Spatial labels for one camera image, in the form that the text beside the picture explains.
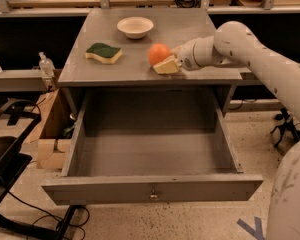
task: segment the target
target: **gray table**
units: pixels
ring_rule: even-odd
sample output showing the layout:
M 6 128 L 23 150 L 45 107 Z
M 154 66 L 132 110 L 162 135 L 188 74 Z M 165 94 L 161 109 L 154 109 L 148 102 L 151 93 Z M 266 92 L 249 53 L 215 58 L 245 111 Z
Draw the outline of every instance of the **gray table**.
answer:
M 153 21 L 154 28 L 140 40 L 128 39 L 117 29 L 117 23 L 126 17 L 140 16 Z M 170 48 L 188 40 L 214 34 L 215 27 L 207 12 L 201 8 L 111 8 L 93 9 L 77 37 L 58 80 L 60 87 L 145 86 L 145 85 L 229 85 L 241 79 L 236 69 L 206 67 L 175 75 L 158 75 L 147 60 L 153 43 L 164 43 Z M 114 65 L 103 65 L 87 60 L 85 51 L 96 42 L 121 47 L 123 55 Z M 76 103 L 65 89 L 72 110 Z
M 141 40 L 126 38 L 116 25 L 129 16 L 150 18 L 154 29 Z M 56 204 L 251 197 L 262 176 L 242 173 L 215 92 L 206 86 L 222 97 L 218 86 L 240 81 L 238 70 L 181 69 L 162 76 L 147 61 L 153 43 L 173 48 L 214 31 L 202 9 L 91 11 L 59 78 L 63 89 L 75 90 L 68 93 L 70 100 L 78 90 L 87 91 L 62 169 L 65 177 L 43 183 Z M 114 65 L 85 59 L 96 42 L 121 47 L 123 56 Z

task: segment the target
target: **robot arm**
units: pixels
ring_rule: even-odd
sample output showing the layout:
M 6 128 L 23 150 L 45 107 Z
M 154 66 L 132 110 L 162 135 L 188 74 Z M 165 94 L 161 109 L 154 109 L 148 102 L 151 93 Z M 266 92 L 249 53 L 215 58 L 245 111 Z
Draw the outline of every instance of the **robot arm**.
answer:
M 246 66 L 300 121 L 300 64 L 265 47 L 242 23 L 227 22 L 214 36 L 190 40 L 178 59 L 187 70 L 229 60 Z
M 248 67 L 300 121 L 300 64 L 262 45 L 245 25 L 225 23 L 214 36 L 184 44 L 177 57 L 187 70 L 221 66 L 226 60 Z M 278 168 L 266 239 L 300 240 L 300 142 Z

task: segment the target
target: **concrete floor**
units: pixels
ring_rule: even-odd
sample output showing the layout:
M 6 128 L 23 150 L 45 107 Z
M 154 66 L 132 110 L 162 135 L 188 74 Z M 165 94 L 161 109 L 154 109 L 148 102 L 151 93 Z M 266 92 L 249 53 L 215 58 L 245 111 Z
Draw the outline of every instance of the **concrete floor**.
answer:
M 273 119 L 278 112 L 228 113 L 225 117 L 228 132 L 245 173 L 262 174 L 264 183 L 247 202 L 195 202 L 123 205 L 88 205 L 90 219 L 83 229 L 88 240 L 250 240 L 263 239 L 266 232 L 270 193 L 280 161 L 294 141 L 290 133 L 279 148 L 273 144 L 278 132 L 270 131 L 277 124 Z M 24 144 L 22 151 L 36 160 L 36 141 Z M 55 215 L 63 216 L 66 208 L 56 206 L 42 190 L 43 179 L 58 177 L 58 170 L 36 169 L 31 163 L 11 192 L 32 205 Z M 0 213 L 10 219 L 34 223 L 45 214 L 27 207 L 7 195 L 0 204 Z M 74 221 L 83 222 L 84 211 Z M 36 225 L 54 228 L 51 218 Z M 66 237 L 82 239 L 83 232 L 71 229 Z M 0 229 L 0 239 L 27 239 Z

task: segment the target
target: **small bowl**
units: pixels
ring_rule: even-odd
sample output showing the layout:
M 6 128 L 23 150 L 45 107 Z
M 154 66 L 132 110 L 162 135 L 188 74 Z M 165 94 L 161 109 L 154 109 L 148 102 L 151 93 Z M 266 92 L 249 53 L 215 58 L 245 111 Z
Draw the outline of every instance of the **small bowl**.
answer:
M 153 22 L 147 18 L 130 17 L 120 20 L 117 28 L 128 38 L 141 39 L 153 28 Z

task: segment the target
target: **sponge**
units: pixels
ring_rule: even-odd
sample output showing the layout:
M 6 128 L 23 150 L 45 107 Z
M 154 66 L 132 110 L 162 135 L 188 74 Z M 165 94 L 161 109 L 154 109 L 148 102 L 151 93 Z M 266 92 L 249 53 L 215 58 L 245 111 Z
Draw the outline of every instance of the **sponge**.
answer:
M 164 61 L 153 65 L 153 69 L 158 74 L 174 74 L 179 72 L 179 65 L 174 55 L 170 55 Z
M 103 64 L 114 64 L 122 55 L 121 48 L 104 43 L 95 43 L 86 51 L 87 59 L 96 59 Z

